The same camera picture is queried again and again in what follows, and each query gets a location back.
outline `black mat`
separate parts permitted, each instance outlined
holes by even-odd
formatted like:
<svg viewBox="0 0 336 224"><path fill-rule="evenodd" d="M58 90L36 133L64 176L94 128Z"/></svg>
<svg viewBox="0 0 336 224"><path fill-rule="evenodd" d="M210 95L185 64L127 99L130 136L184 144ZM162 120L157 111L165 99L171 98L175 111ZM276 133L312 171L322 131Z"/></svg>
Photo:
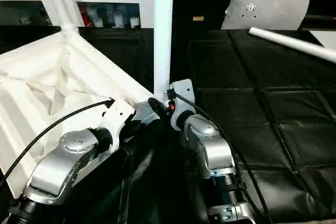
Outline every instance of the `black mat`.
<svg viewBox="0 0 336 224"><path fill-rule="evenodd" d="M1 52L54 32L52 28L21 29L0 31ZM80 31L102 53L152 90L151 30ZM197 103L218 120L245 155L274 221L334 218L336 66L254 38L247 31L190 34L190 42L182 43L188 44L187 48L173 44L173 79L190 76L193 80ZM284 34L316 42L308 32ZM179 60L184 62L183 68L177 65ZM188 156L183 155L179 143L170 142L169 139L176 139L175 135L167 137L170 134L159 135L165 144L162 148L156 145L160 158L148 166L154 168L145 166L139 170L144 177L134 184L130 202L130 209L135 211L138 206L138 211L134 215L129 212L129 223L197 223L188 205L187 191L192 187L192 178L183 173ZM103 179L106 173L113 171L101 170L96 177ZM260 205L247 176L246 182ZM95 192L100 183L91 184L87 190ZM114 190L115 185L111 185L111 197L118 198L118 190L113 195ZM1 196L0 202L6 199ZM116 217L111 214L118 212L119 203L111 202L105 210L91 215L91 223L115 223ZM83 209L81 223L89 223L85 209L98 203L90 205L90 200L79 200L78 204L75 208Z"/></svg>

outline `black padded surface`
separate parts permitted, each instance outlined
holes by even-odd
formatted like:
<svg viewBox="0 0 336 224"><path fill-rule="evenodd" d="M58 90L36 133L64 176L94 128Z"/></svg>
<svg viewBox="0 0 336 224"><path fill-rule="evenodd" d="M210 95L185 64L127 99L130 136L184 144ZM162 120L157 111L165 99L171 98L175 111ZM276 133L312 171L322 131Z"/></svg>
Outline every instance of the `black padded surface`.
<svg viewBox="0 0 336 224"><path fill-rule="evenodd" d="M246 156L274 221L333 218L336 66L247 31L196 34L189 58L196 100Z"/></svg>
<svg viewBox="0 0 336 224"><path fill-rule="evenodd" d="M0 50L55 32L53 28L23 29L3 28ZM152 90L151 30L80 32ZM283 33L316 42L308 32ZM190 42L180 43L188 46L180 50L173 43L172 79L193 80L198 105L218 120L246 157L275 223L334 218L336 66L252 37L247 31L191 31L190 36ZM199 223L190 197L196 184L192 158L182 151L175 133L157 122L152 130L155 138L143 138L152 145L145 145L145 151L134 159L128 222ZM69 214L69 221L118 222L120 181L127 176L117 169L122 161L115 158L77 188L69 209L81 215L74 219L76 215ZM246 174L245 181L260 207ZM0 199L3 212L1 204L8 202L8 192Z"/></svg>

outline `white pole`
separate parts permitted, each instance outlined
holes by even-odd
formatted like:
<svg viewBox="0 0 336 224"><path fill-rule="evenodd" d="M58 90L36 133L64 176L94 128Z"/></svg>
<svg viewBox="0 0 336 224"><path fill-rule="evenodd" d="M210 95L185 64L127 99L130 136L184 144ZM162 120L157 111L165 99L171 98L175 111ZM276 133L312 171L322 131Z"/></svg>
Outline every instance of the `white pole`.
<svg viewBox="0 0 336 224"><path fill-rule="evenodd" d="M286 47L290 47L302 52L306 52L310 55L317 56L319 58L331 61L336 63L336 51L327 49L313 43L305 42L300 39L294 39L285 35L273 33L271 31L262 30L259 28L252 27L249 31L250 34L255 35L257 37L268 39L275 43L279 43Z"/></svg>
<svg viewBox="0 0 336 224"><path fill-rule="evenodd" d="M68 33L77 31L78 28L72 22L63 0L53 0L57 13L60 17L62 31Z"/></svg>
<svg viewBox="0 0 336 224"><path fill-rule="evenodd" d="M173 0L154 0L154 95L169 89Z"/></svg>

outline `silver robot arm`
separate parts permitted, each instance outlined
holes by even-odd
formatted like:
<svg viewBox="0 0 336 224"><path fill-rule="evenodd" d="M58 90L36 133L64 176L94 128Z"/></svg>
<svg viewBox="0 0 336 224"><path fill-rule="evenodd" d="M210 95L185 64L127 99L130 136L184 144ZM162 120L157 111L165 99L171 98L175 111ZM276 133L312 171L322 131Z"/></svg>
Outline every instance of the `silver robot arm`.
<svg viewBox="0 0 336 224"><path fill-rule="evenodd" d="M191 80L173 82L170 88L194 103ZM244 200L240 190L242 185L239 185L235 179L235 164L227 141L221 137L216 126L196 114L191 105L177 97L173 101L171 126L175 130L183 131L189 146L196 152L201 179L210 181L215 179L223 184L220 189L217 188L211 192L222 191L226 200L220 205L217 205L217 202L206 202L209 220L225 223L247 219L255 224L250 205Z"/></svg>
<svg viewBox="0 0 336 224"><path fill-rule="evenodd" d="M116 100L104 114L101 127L64 134L57 147L36 166L24 197L46 205L62 205L74 184L119 147L119 133L134 108Z"/></svg>

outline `gray pillow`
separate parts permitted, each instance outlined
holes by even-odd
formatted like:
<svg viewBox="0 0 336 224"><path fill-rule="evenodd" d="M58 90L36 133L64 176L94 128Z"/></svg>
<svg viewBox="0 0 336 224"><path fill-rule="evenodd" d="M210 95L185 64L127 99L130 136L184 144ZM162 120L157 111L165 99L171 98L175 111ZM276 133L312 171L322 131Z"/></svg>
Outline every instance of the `gray pillow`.
<svg viewBox="0 0 336 224"><path fill-rule="evenodd" d="M222 29L297 30L309 0L231 0Z"/></svg>

